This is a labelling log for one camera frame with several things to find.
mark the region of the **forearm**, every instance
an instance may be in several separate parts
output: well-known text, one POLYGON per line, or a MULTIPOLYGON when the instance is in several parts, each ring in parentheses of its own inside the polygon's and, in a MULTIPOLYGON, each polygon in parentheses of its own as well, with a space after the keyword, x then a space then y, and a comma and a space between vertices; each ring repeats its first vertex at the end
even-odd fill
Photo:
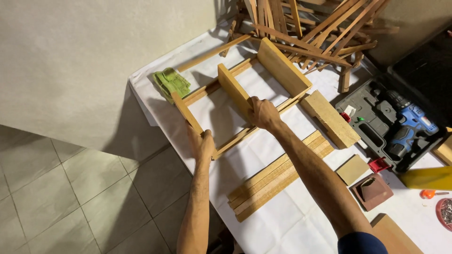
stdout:
POLYGON ((178 254, 199 254, 207 251, 209 234, 209 165, 210 160, 202 160, 196 164, 187 210, 177 240, 178 254))
POLYGON ((345 184, 283 122, 269 130, 286 151, 307 190, 333 226, 338 238, 351 232, 372 233, 345 184))

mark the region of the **dark blue sleeve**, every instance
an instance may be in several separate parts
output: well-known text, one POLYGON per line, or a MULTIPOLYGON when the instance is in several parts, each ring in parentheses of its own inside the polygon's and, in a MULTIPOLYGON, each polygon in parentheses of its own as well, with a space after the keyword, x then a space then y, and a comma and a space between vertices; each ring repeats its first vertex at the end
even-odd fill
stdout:
POLYGON ((353 232, 338 241, 339 254, 388 254, 383 243, 371 234, 353 232))

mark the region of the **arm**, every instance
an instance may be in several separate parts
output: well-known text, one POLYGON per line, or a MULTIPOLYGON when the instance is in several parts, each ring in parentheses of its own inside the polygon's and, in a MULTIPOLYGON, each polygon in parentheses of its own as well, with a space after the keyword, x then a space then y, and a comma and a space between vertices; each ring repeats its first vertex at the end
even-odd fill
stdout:
POLYGON ((337 237, 352 232, 372 234, 371 225, 339 176, 281 120, 273 103, 255 96, 252 100, 254 112, 250 110, 250 120, 269 131, 281 144, 337 237))
POLYGON ((195 173, 190 188, 187 210, 179 236, 177 253, 199 254, 207 251, 209 235, 209 166, 215 146, 210 130, 204 138, 186 123, 188 139, 196 160, 195 173))

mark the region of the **hand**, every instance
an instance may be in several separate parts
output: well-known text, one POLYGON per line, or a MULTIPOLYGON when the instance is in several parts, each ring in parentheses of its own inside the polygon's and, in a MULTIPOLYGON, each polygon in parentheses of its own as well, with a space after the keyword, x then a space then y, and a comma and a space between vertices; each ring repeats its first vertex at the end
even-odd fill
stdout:
POLYGON ((248 110, 248 117, 252 124, 258 128, 271 132, 282 123, 279 112, 273 103, 267 99, 259 100, 256 96, 251 97, 254 105, 254 111, 248 110))
POLYGON ((215 151, 212 132, 210 130, 206 130, 204 132, 204 138, 202 138, 201 135, 199 135, 188 123, 188 121, 185 121, 185 126, 187 127, 188 141, 196 163, 205 160, 210 161, 213 152, 215 151))

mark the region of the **orange object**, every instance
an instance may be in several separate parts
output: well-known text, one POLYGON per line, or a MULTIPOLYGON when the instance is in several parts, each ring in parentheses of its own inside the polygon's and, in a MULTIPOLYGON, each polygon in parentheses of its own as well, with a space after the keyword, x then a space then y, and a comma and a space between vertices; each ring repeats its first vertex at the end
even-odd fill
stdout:
POLYGON ((436 190, 422 190, 420 193, 421 198, 423 199, 432 199, 435 195, 447 195, 449 192, 438 192, 435 193, 436 190))

